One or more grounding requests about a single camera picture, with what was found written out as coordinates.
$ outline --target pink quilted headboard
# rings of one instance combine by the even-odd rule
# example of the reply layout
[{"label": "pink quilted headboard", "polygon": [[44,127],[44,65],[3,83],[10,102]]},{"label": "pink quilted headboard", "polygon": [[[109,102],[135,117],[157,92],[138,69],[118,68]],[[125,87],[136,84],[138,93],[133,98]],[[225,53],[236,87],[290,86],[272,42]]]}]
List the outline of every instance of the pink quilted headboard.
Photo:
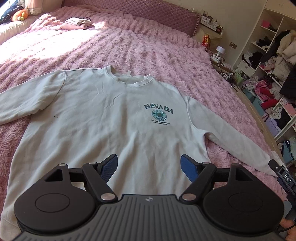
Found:
[{"label": "pink quilted headboard", "polygon": [[133,16],[155,20],[166,26],[195,35],[200,16],[195,12],[162,0],[64,0],[64,6],[81,4],[115,9]]}]

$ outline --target white sweatshirt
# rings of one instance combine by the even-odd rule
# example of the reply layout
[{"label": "white sweatshirt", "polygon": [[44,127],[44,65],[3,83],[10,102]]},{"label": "white sweatshirt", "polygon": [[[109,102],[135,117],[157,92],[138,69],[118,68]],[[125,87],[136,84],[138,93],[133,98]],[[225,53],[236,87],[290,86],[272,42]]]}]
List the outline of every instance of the white sweatshirt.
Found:
[{"label": "white sweatshirt", "polygon": [[260,147],[175,87],[111,66],[56,71],[0,93],[0,125],[32,115],[15,152],[0,237],[19,234],[17,197],[59,163],[70,168],[117,154],[108,185],[120,196],[176,194],[190,184],[180,168],[187,154],[208,161],[205,137],[258,171],[275,175]]}]

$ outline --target circular teal emblem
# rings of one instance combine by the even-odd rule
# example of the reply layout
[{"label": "circular teal emblem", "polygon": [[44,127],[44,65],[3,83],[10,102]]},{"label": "circular teal emblem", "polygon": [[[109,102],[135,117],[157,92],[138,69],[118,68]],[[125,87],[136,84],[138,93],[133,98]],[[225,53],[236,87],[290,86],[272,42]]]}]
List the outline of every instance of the circular teal emblem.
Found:
[{"label": "circular teal emblem", "polygon": [[152,115],[158,121],[165,121],[166,120],[166,113],[162,110],[153,110]]}]

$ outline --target pink fluffy blanket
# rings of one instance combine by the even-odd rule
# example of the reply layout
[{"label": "pink fluffy blanket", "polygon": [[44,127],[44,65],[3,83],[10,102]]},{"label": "pink fluffy blanket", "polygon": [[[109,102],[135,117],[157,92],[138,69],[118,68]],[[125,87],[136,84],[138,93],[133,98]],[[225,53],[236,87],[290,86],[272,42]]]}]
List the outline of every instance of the pink fluffy blanket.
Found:
[{"label": "pink fluffy blanket", "polygon": [[[94,28],[61,30],[60,25],[70,17],[89,17]],[[63,7],[42,15],[27,30],[3,43],[0,53],[0,91],[51,71],[111,64],[119,71],[151,74],[177,87],[270,153],[250,112],[211,67],[204,48],[185,33],[155,21],[86,5]],[[29,121],[30,117],[25,117],[0,126],[0,212],[11,160]],[[207,150],[218,167],[238,161],[212,142],[207,143]],[[285,197],[274,177],[243,165]]]}]

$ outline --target electrical socket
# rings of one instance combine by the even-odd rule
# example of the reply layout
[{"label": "electrical socket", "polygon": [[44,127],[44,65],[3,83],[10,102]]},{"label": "electrical socket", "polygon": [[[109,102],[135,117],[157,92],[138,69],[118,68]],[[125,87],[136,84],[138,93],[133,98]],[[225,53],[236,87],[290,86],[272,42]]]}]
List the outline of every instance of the electrical socket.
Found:
[{"label": "electrical socket", "polygon": [[233,42],[230,42],[229,46],[232,47],[233,49],[236,49],[237,48],[237,45],[234,44]]}]

